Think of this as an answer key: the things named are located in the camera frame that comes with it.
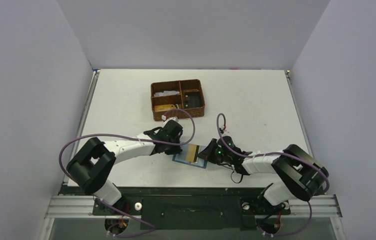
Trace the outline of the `gold card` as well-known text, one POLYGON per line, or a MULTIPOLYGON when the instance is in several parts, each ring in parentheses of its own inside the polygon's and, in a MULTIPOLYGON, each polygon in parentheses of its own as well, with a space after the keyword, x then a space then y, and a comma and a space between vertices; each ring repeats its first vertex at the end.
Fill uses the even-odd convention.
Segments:
POLYGON ((161 104, 161 105, 154 106, 154 111, 155 112, 166 112, 166 111, 178 109, 178 108, 179 108, 178 104, 161 104))
POLYGON ((190 164, 198 162, 198 153, 201 151, 200 145, 190 144, 186 150, 186 161, 190 164))

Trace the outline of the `blue leather card holder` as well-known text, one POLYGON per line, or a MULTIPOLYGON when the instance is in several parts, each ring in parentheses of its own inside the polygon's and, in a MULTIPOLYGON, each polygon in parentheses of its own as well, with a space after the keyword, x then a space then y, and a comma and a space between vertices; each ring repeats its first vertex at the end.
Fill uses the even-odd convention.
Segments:
POLYGON ((206 146, 196 144, 183 145, 181 146, 182 151, 173 155, 172 161, 191 167, 205 169, 207 167, 207 161, 198 156, 198 154, 205 148, 206 146))

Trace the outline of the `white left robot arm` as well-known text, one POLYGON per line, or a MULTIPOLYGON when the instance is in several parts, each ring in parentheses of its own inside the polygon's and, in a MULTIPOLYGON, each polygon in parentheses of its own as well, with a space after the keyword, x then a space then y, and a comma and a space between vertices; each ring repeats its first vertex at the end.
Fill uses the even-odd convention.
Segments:
POLYGON ((101 141, 92 137, 69 161, 66 170, 85 194, 94 195, 118 208, 124 201, 122 193, 108 180, 113 166, 140 156, 178 154, 182 151, 182 133, 182 126, 173 118, 165 121, 163 126, 144 131, 133 140, 101 141))

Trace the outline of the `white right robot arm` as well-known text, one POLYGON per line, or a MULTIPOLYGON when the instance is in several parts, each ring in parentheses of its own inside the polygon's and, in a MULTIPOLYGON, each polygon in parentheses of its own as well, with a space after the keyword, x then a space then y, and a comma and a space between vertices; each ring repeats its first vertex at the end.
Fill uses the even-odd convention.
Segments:
POLYGON ((277 175, 279 180, 270 183, 258 197, 269 207, 292 199, 307 202, 329 183, 326 168, 296 144, 276 152, 250 152, 241 150, 225 135, 212 139, 197 156, 209 163, 230 167, 242 176, 277 175))

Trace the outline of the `gold card in basket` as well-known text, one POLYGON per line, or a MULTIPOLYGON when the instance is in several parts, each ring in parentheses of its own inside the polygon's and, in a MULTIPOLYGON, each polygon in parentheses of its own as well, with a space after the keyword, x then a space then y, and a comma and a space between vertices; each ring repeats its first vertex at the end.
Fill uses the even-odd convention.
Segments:
POLYGON ((161 104, 161 105, 154 106, 154 111, 155 112, 166 112, 166 111, 178 109, 178 108, 179 108, 178 104, 161 104))

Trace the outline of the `silver cards in basket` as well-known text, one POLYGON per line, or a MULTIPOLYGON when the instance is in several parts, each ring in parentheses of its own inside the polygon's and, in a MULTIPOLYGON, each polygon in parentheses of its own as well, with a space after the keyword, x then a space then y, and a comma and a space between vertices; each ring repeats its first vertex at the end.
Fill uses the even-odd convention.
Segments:
POLYGON ((173 95, 179 95, 180 92, 177 90, 164 90, 161 92, 155 92, 154 97, 165 97, 165 96, 173 96, 173 95))

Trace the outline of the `brown woven divided basket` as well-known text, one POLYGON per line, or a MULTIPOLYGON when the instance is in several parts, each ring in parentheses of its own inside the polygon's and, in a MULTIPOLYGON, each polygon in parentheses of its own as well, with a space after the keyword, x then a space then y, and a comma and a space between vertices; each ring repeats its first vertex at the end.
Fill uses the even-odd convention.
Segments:
POLYGON ((205 98, 202 89, 202 84, 199 79, 185 79, 185 80, 174 80, 174 81, 162 81, 154 82, 150 85, 151 91, 151 110, 153 113, 153 119, 155 121, 160 121, 161 116, 165 114, 166 111, 155 112, 154 106, 156 105, 167 105, 167 104, 178 104, 179 108, 175 109, 167 114, 167 116, 178 117, 180 119, 186 119, 188 116, 179 111, 179 109, 185 110, 193 118, 203 117, 205 115, 205 98), (169 95, 154 97, 154 93, 162 91, 179 91, 178 95, 169 95), (199 108, 184 108, 184 98, 185 92, 200 92, 202 98, 202 107, 199 108))

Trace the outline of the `black items in basket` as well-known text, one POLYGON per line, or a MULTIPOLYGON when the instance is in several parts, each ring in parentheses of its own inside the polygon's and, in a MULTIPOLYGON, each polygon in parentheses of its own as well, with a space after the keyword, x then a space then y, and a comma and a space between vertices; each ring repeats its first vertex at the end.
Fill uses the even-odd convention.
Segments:
POLYGON ((193 109, 202 107, 202 98, 199 91, 185 92, 184 108, 193 109))

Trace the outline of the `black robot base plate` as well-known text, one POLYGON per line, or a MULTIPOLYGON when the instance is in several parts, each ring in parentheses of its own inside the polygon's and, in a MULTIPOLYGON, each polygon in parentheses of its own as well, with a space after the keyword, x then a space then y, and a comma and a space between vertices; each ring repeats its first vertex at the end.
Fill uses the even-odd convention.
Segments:
POLYGON ((263 188, 244 187, 121 187, 123 204, 105 205, 79 187, 64 185, 59 194, 92 200, 90 216, 104 217, 106 227, 121 230, 133 218, 142 230, 255 230, 261 221, 273 224, 291 213, 288 201, 266 206, 258 197, 263 188))

